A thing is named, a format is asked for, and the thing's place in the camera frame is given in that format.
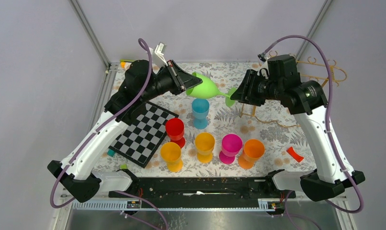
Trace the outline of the green plastic wine glass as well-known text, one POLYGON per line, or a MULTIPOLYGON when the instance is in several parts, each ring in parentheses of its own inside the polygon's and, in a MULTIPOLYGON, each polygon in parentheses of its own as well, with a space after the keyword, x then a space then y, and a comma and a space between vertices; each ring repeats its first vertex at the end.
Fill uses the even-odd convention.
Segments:
POLYGON ((199 99, 210 99, 221 95, 224 96, 227 107, 232 107, 235 104, 236 101, 231 100, 231 95, 237 90, 236 88, 231 88, 227 93, 223 93, 210 78, 196 72, 193 73, 193 76, 200 78, 202 83, 188 89, 186 91, 187 96, 199 99))

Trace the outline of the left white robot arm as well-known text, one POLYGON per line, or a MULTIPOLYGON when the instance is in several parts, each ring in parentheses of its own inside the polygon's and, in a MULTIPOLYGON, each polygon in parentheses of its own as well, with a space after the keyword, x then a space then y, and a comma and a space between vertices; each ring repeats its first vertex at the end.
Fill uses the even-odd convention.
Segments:
POLYGON ((126 171, 93 173, 92 169, 113 141, 146 112, 148 101, 166 92, 178 95, 202 82, 173 60, 167 61, 157 73, 147 60, 132 62, 125 71, 120 89, 105 105, 96 125, 66 158, 51 161, 48 170, 57 183, 81 203, 99 192, 121 191, 127 197, 136 195, 139 185, 126 171))

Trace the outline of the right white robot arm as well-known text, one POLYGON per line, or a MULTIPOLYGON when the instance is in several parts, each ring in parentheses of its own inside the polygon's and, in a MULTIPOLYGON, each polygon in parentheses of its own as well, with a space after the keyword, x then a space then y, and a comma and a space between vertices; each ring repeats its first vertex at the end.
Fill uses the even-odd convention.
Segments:
POLYGON ((322 201, 365 181, 364 173, 347 161, 332 125, 326 120, 328 100, 322 86, 314 80, 301 81, 293 56, 269 58, 266 70, 247 70, 231 99, 254 106, 261 106, 266 100, 279 101, 294 116, 310 146, 316 169, 268 173, 270 181, 264 185, 268 196, 277 197, 283 190, 292 190, 305 193, 312 201, 322 201))

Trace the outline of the gold wire glass rack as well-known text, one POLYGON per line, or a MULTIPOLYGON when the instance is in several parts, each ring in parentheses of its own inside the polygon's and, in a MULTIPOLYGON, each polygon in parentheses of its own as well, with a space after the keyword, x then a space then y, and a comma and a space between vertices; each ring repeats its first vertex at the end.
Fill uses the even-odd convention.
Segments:
MULTIPOLYGON (((296 63, 297 64, 304 64, 304 65, 312 65, 312 66, 319 66, 319 67, 324 67, 326 68, 326 65, 323 63, 323 64, 319 64, 317 63, 317 59, 313 57, 313 60, 310 60, 311 57, 308 57, 307 58, 307 61, 301 61, 301 60, 297 60, 296 63)), ((347 80, 348 78, 348 75, 347 73, 342 69, 342 68, 339 68, 337 67, 337 62, 336 60, 332 60, 333 64, 330 65, 329 64, 329 70, 330 70, 330 74, 332 76, 332 82, 335 83, 337 86, 340 85, 340 82, 343 82, 345 80, 347 80), (336 79, 335 78, 335 70, 339 70, 342 72, 342 74, 344 75, 344 77, 342 79, 336 79)), ((323 83, 321 84, 322 87, 324 87, 325 85, 328 84, 329 82, 329 78, 326 77, 326 78, 323 78, 323 77, 318 77, 318 76, 313 76, 313 75, 306 75, 306 74, 300 74, 301 77, 306 77, 308 78, 309 80, 316 80, 316 81, 319 81, 319 80, 322 80, 323 83)), ((300 125, 297 123, 296 125, 290 125, 290 126, 287 126, 287 125, 283 125, 279 122, 279 120, 270 120, 270 121, 262 121, 260 120, 257 116, 256 116, 256 106, 253 106, 252 107, 252 111, 250 114, 247 114, 247 113, 244 113, 244 104, 242 105, 242 108, 240 110, 240 114, 239 114, 239 117, 242 117, 243 115, 245 116, 249 116, 249 117, 253 117, 255 118, 258 122, 260 123, 263 123, 263 124, 271 124, 271 123, 275 123, 276 125, 278 125, 279 127, 283 127, 283 128, 292 128, 292 127, 300 127, 300 125)))

